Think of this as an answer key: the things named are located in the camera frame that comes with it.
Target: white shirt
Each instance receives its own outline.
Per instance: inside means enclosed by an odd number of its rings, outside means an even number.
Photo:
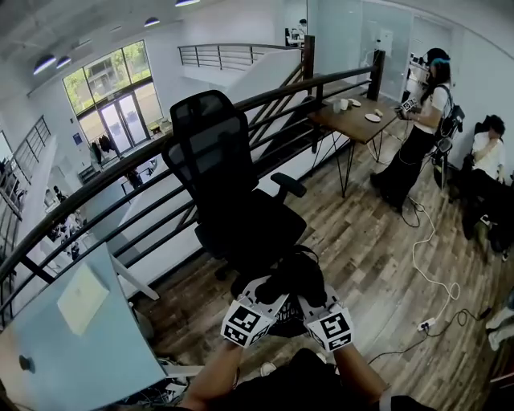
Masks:
[[[473,154],[485,149],[487,143],[489,143],[488,132],[477,134],[473,142]],[[496,180],[501,165],[505,166],[505,147],[502,140],[498,140],[495,147],[487,153],[487,156],[473,165],[473,169],[483,170],[490,178]]]
[[[450,89],[450,84],[445,83],[441,84],[443,86],[448,87]],[[432,113],[432,108],[437,108],[442,114],[443,119],[448,116],[451,110],[451,105],[448,103],[448,93],[442,87],[437,87],[431,96],[425,100],[423,103],[423,107],[421,109],[421,116],[429,116]],[[424,132],[428,132],[429,134],[435,134],[437,132],[437,128],[428,127],[426,125],[420,124],[418,122],[414,123],[414,126],[423,130]]]

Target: paper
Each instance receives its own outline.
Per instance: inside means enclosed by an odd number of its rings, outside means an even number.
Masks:
[[[83,263],[57,301],[59,310],[74,334],[81,336],[85,333],[108,293],[91,268]]]

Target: white cup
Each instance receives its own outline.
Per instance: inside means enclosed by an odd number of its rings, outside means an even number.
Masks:
[[[338,113],[341,111],[341,102],[338,100],[338,101],[334,101],[333,104],[332,104],[332,109],[335,113]]]

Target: wooden floor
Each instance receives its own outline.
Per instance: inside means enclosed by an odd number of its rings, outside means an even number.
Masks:
[[[403,137],[404,124],[396,122],[388,131]],[[381,160],[390,161],[399,145],[388,136]],[[347,153],[340,159],[344,173]],[[426,216],[420,216],[419,228],[408,227],[369,185],[369,174],[384,167],[365,146],[357,146],[346,199],[341,198],[335,158],[304,180],[305,197],[287,199],[307,221],[302,242],[320,256],[325,281],[349,308],[356,346],[368,360],[419,341],[417,324],[435,317],[447,299],[442,287],[429,284],[413,267],[413,243],[431,233]],[[459,203],[450,204],[439,190],[430,164],[411,196],[426,207],[436,228],[430,243],[417,249],[418,265],[430,278],[446,284],[457,281],[462,289],[459,300],[450,303],[431,332],[439,332],[463,308],[475,314],[487,306],[496,311],[514,284],[514,258],[502,262],[489,251],[485,263],[476,242],[463,236]],[[416,222],[410,205],[405,217]],[[206,363],[220,341],[222,318],[232,300],[229,289],[235,273],[219,282],[213,274],[219,266],[204,254],[157,287],[160,300],[139,299],[138,310],[155,327],[156,354],[173,356],[183,364]],[[429,339],[403,355],[384,356],[373,367],[396,394],[410,395],[439,410],[481,409],[500,357],[489,348],[484,329],[484,323],[468,321],[461,328],[455,322],[443,337]],[[255,376],[264,361],[283,364],[302,347],[320,351],[307,337],[267,337],[245,353],[242,376]]]

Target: white plate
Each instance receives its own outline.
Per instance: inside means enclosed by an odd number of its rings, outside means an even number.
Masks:
[[[366,114],[365,118],[372,123],[380,123],[381,118],[375,114]]]
[[[360,107],[362,105],[360,101],[357,101],[355,99],[348,99],[348,100],[352,102],[352,105],[354,107]]]

